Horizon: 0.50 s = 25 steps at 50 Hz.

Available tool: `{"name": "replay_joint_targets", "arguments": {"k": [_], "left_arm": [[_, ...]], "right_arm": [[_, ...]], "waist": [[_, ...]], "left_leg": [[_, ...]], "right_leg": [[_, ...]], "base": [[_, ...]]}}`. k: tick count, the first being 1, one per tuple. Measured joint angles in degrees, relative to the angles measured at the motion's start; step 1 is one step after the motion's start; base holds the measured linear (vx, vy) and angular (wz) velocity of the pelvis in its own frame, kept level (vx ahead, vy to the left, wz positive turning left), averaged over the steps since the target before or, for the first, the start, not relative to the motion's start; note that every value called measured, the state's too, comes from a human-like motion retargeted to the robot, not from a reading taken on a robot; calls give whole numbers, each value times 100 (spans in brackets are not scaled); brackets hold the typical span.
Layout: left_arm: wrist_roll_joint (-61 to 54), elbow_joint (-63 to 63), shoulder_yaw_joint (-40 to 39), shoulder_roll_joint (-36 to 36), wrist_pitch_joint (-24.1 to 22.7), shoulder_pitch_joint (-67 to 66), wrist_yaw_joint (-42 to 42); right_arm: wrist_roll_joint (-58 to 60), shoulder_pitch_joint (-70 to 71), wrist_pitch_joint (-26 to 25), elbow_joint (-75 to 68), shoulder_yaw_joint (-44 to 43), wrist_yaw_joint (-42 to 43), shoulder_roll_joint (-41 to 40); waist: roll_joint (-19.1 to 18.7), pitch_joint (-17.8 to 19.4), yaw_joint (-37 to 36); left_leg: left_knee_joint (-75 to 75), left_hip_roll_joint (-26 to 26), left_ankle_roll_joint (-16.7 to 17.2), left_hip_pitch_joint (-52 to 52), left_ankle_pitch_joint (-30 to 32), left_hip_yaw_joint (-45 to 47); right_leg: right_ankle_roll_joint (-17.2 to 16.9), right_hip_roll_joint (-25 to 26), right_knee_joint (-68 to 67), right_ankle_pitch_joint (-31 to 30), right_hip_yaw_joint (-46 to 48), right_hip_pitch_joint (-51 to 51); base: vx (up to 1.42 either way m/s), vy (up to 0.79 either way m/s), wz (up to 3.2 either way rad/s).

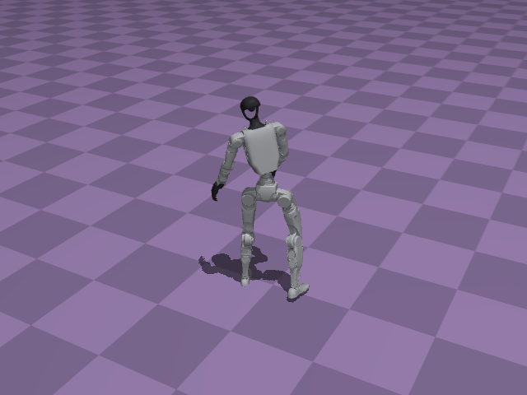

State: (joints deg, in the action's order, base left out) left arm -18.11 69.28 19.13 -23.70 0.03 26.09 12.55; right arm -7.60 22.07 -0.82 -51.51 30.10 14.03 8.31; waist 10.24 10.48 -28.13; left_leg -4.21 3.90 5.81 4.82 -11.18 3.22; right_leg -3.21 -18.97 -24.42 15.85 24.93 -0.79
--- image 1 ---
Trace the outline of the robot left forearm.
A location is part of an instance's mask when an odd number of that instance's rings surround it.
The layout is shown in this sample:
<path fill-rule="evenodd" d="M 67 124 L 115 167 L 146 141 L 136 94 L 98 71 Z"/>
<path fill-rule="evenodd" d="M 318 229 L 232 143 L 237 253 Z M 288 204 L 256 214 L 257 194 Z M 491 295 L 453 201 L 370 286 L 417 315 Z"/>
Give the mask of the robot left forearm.
<path fill-rule="evenodd" d="M 223 162 L 222 162 L 222 166 L 221 166 L 221 168 L 220 168 L 220 173 L 219 173 L 219 175 L 218 175 L 218 179 L 217 179 L 217 186 L 218 186 L 219 184 L 224 184 L 224 186 L 225 186 L 225 185 L 226 185 L 226 180 L 227 180 L 227 178 L 228 178 L 228 175 L 229 175 L 230 172 L 231 172 L 230 170 L 224 170 L 224 169 L 223 169 L 223 165 L 224 165 L 224 163 L 225 163 L 225 159 L 223 160 Z M 223 187 L 224 187 L 224 186 L 223 186 Z"/>

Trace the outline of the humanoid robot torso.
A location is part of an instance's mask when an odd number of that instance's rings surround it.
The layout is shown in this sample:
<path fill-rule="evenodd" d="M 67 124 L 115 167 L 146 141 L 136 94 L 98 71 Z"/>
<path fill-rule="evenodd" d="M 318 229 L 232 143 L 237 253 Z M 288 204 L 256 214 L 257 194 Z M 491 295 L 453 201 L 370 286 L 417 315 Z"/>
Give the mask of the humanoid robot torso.
<path fill-rule="evenodd" d="M 278 169 L 280 159 L 275 128 L 265 120 L 265 127 L 241 131 L 244 135 L 243 148 L 246 159 L 253 171 L 260 176 L 256 184 L 256 200 L 276 202 L 277 182 L 272 171 Z"/>

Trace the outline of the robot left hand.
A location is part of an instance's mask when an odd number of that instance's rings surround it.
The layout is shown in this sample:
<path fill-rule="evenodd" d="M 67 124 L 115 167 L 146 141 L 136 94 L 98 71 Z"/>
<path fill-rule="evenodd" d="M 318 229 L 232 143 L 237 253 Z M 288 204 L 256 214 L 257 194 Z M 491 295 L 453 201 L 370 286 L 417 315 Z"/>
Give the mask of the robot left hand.
<path fill-rule="evenodd" d="M 217 181 L 213 184 L 213 186 L 212 186 L 212 199 L 214 201 L 217 201 L 216 195 L 218 193 L 218 190 L 221 189 L 223 186 L 224 186 L 224 184 L 219 184 L 217 186 Z"/>

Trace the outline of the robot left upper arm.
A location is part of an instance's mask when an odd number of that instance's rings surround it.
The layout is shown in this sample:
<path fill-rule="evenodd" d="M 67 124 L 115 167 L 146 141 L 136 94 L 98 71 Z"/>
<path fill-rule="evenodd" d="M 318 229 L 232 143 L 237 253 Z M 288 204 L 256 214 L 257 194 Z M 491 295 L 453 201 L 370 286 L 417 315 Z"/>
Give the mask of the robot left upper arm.
<path fill-rule="evenodd" d="M 224 170 L 233 170 L 235 165 L 234 159 L 236 157 L 236 153 L 238 151 L 238 148 L 243 145 L 243 142 L 244 135 L 242 132 L 233 133 L 230 135 L 226 150 L 226 159 L 223 165 Z"/>

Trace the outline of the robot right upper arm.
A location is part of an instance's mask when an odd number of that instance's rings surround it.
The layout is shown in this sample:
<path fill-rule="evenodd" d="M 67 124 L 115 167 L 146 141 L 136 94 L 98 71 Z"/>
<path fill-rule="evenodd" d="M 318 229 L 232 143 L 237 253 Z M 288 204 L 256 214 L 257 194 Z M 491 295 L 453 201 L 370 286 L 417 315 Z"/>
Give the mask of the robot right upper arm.
<path fill-rule="evenodd" d="M 279 122 L 271 123 L 276 131 L 277 144 L 279 145 L 279 155 L 280 158 L 284 158 L 288 155 L 288 145 L 287 145 L 287 135 L 286 128 Z"/>

